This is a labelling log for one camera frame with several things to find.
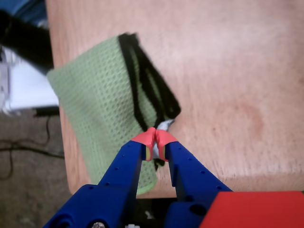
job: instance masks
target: black fabric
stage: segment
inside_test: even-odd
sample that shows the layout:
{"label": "black fabric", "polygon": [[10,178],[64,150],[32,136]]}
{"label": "black fabric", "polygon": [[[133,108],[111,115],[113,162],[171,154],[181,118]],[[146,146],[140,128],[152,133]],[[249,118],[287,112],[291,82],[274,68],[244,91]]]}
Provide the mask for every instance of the black fabric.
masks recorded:
{"label": "black fabric", "polygon": [[46,74],[54,68],[49,31],[24,23],[0,10],[0,44]]}
{"label": "black fabric", "polygon": [[120,48],[124,57],[124,61],[127,67],[130,83],[131,83],[131,89],[132,89],[132,95],[133,95],[133,106],[134,106],[134,116],[139,125],[141,126],[142,130],[145,132],[148,130],[148,126],[146,122],[144,121],[143,114],[139,108],[139,102],[138,102],[138,93],[137,93],[137,82],[136,82],[136,75],[135,75],[135,69],[134,69],[134,62],[130,53],[129,44],[128,44],[128,36],[126,34],[123,34],[118,37]]}
{"label": "black fabric", "polygon": [[[148,129],[148,126],[147,123],[144,121],[143,114],[140,110],[138,103],[137,81],[134,69],[134,62],[130,53],[131,50],[134,51],[138,59],[140,74],[139,76],[140,82],[142,84],[142,89],[156,111],[157,117],[155,120],[154,127],[157,127],[162,121],[164,121],[165,117],[168,117],[170,119],[176,118],[177,115],[181,112],[181,108],[177,100],[175,99],[173,93],[163,80],[162,76],[153,66],[144,51],[140,48],[136,35],[122,34],[118,37],[118,40],[130,78],[134,104],[134,116],[138,121],[139,125],[141,126],[142,130],[146,131]],[[157,86],[161,100],[159,100],[156,96],[156,92],[154,91],[151,85],[147,71],[150,72],[150,75],[152,76],[152,79],[154,80]]]}

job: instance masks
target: white object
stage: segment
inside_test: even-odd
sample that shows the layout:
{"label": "white object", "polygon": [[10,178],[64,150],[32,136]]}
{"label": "white object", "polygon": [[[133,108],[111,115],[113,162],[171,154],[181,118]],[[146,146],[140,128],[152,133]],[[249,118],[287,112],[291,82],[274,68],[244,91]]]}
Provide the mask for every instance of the white object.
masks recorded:
{"label": "white object", "polygon": [[128,226],[124,226],[124,228],[140,228],[140,227],[134,224],[129,224]]}
{"label": "white object", "polygon": [[[157,130],[167,131],[170,125],[174,122],[174,120],[165,120],[157,126]],[[160,158],[160,152],[158,151],[157,144],[155,143],[153,146],[153,158]]]}
{"label": "white object", "polygon": [[5,113],[59,105],[45,75],[14,54],[5,51],[5,55],[9,66],[9,94],[2,107]]}

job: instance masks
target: red block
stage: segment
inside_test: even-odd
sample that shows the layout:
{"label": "red block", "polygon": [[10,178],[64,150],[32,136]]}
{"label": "red block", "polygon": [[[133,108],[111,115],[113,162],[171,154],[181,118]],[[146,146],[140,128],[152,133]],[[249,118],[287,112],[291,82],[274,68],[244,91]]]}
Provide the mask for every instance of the red block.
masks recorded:
{"label": "red block", "polygon": [[304,228],[304,194],[220,192],[200,228]]}

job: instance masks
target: green towel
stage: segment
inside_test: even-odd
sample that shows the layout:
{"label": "green towel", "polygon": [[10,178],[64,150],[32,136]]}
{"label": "green towel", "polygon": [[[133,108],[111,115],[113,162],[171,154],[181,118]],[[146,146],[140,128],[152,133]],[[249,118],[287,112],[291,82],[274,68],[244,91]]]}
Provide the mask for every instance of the green towel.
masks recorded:
{"label": "green towel", "polygon": [[[181,111],[134,34],[96,45],[50,71],[48,79],[75,132],[93,184],[101,180],[122,145]],[[143,161],[137,194],[156,182],[153,161]]]}

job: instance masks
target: green mesh cloth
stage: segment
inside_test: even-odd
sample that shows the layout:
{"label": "green mesh cloth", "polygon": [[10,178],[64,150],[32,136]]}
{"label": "green mesh cloth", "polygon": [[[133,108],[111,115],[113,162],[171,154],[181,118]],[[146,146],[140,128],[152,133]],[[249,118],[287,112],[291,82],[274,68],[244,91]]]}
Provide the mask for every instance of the green mesh cloth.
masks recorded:
{"label": "green mesh cloth", "polygon": [[[120,37],[127,40],[131,36]],[[93,184],[101,180],[121,146],[146,130],[134,116],[136,95],[132,91],[122,45],[119,37],[111,38],[48,74],[73,127]],[[147,127],[155,126],[159,110],[152,105],[140,83],[141,59],[132,45],[124,48],[132,56],[132,64],[128,66],[135,72],[133,80],[137,82],[135,90],[143,120]],[[152,73],[149,68],[146,71],[150,87],[157,91]],[[161,104],[158,106],[163,116],[161,120],[166,119],[160,93],[156,92],[155,97]],[[175,108],[174,116],[179,112]],[[143,161],[137,194],[149,191],[156,182],[153,161]]]}

